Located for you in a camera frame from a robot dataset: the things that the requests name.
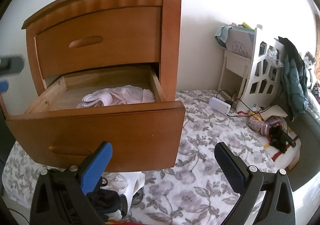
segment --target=screw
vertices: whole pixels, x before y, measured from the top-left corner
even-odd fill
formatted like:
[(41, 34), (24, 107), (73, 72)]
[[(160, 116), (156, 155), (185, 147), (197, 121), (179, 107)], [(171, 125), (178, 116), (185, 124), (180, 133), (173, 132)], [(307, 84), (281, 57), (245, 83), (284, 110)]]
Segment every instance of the screw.
[(48, 173), (48, 169), (43, 169), (43, 170), (40, 172), (41, 175), (46, 175), (47, 173)]
[(279, 173), (282, 174), (282, 175), (286, 175), (287, 174), (287, 172), (284, 169), (280, 169)]
[(250, 170), (251, 172), (257, 172), (257, 171), (258, 171), (258, 168), (256, 168), (254, 165), (251, 165), (251, 166), (249, 167), (249, 170)]
[(78, 166), (72, 165), (72, 166), (70, 166), (69, 170), (70, 170), (71, 172), (75, 172), (75, 171), (78, 170)]

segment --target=black cable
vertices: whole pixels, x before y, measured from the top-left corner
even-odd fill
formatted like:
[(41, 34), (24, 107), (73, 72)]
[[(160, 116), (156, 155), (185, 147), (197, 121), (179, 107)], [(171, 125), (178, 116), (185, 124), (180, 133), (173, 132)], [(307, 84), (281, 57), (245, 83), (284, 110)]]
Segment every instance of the black cable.
[[(217, 98), (219, 92), (222, 92), (222, 91), (228, 92), (227, 90), (220, 90), (220, 91), (218, 91), (218, 93), (216, 94), (216, 98)], [(255, 112), (254, 114), (252, 114), (252, 115), (250, 115), (250, 116), (254, 116), (254, 115), (258, 114), (258, 113), (266, 112), (266, 111), (271, 107), (271, 105), (272, 105), (273, 103), (275, 103), (275, 102), (280, 98), (282, 92), (283, 92), (283, 87), (282, 87), (281, 92), (279, 93), (279, 96), (278, 96), (275, 100), (273, 100), (273, 101), (269, 104), (269, 106), (267, 106), (267, 107), (264, 108), (264, 109), (260, 109), (258, 112)], [(241, 99), (236, 99), (236, 100), (234, 100), (234, 101), (232, 102), (232, 104), (231, 104), (231, 107), (232, 107), (233, 103), (236, 102), (236, 101), (241, 101), (241, 102), (243, 103), (243, 105), (246, 106), (246, 107), (251, 111), (251, 109), (250, 109)], [(228, 116), (228, 117), (248, 117), (248, 115), (242, 116), (242, 115), (228, 115), (228, 114), (227, 114), (227, 116)]]
[(227, 92), (227, 93), (229, 94), (230, 101), (232, 101), (232, 96), (231, 96), (230, 92), (228, 92), (227, 90), (220, 90), (220, 91), (218, 91), (217, 94), (216, 94), (216, 99), (218, 99), (218, 94), (219, 94), (220, 92)]
[(27, 221), (27, 223), (30, 225), (30, 222), (27, 220), (27, 218), (26, 218), (25, 216), (23, 216), (20, 212), (14, 210), (14, 209), (11, 209), (11, 208), (8, 208), (8, 210), (9, 210), (9, 211), (13, 211), (13, 212), (15, 212), (15, 213), (17, 213), (17, 214), (20, 214), (22, 217), (24, 217), (24, 219), (25, 219), (25, 220)]

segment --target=drawer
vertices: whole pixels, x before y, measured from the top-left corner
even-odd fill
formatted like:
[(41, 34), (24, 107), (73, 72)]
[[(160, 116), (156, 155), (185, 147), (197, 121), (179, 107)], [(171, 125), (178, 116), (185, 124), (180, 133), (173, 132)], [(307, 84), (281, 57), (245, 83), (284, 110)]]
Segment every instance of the drawer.
[[(88, 93), (128, 84), (150, 89), (156, 102), (75, 108)], [(106, 172), (132, 172), (174, 166), (184, 113), (181, 101), (165, 101), (153, 68), (138, 64), (64, 75), (25, 114), (10, 116), (6, 123), (38, 163), (80, 164), (106, 140), (113, 147)]]
[(42, 78), (112, 65), (159, 62), (160, 7), (80, 16), (35, 36)]

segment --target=black gripper pad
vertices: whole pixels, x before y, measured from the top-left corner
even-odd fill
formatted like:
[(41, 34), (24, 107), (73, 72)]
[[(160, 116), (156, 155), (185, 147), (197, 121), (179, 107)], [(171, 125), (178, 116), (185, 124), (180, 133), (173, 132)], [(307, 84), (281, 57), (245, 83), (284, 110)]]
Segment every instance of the black gripper pad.
[(214, 157), (233, 191), (242, 195), (246, 190), (249, 180), (247, 165), (240, 157), (235, 156), (224, 142), (216, 144)]

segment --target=floral bedsheet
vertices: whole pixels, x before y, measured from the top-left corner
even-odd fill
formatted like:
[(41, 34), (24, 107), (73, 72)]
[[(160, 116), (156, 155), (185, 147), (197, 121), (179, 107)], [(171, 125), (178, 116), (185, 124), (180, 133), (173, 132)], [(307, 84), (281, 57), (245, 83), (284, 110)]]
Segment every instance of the floral bedsheet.
[[(239, 195), (231, 189), (214, 159), (214, 146), (225, 142), (247, 165), (276, 172), (277, 167), (245, 118), (228, 117), (209, 105), (216, 91), (177, 92), (176, 100), (186, 107), (175, 167), (144, 172), (145, 195), (132, 205), (131, 222), (144, 224), (221, 224)], [(16, 142), (8, 157), (2, 181), (8, 196), (30, 208), (39, 172), (50, 168), (35, 163)], [(254, 210), (258, 209), (262, 195)]]

